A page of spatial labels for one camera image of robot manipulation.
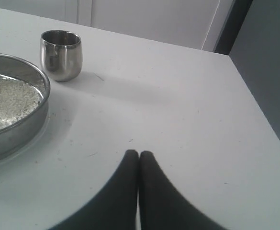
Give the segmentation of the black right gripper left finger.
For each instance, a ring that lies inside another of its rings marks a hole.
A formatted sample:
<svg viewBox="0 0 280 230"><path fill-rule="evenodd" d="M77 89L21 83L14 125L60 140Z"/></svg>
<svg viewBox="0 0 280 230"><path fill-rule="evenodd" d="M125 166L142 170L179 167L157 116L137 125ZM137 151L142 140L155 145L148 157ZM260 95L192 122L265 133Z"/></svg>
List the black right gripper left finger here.
<svg viewBox="0 0 280 230"><path fill-rule="evenodd" d="M81 209L53 230L135 230L139 154L125 152L106 185Z"/></svg>

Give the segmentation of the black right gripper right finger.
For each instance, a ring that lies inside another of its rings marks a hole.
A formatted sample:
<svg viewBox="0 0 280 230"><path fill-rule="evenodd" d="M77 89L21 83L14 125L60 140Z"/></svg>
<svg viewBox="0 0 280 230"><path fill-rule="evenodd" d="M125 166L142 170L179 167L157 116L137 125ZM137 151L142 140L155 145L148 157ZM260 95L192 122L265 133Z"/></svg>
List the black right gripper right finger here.
<svg viewBox="0 0 280 230"><path fill-rule="evenodd" d="M223 230L189 203L166 177L154 155L139 158L139 209L143 230Z"/></svg>

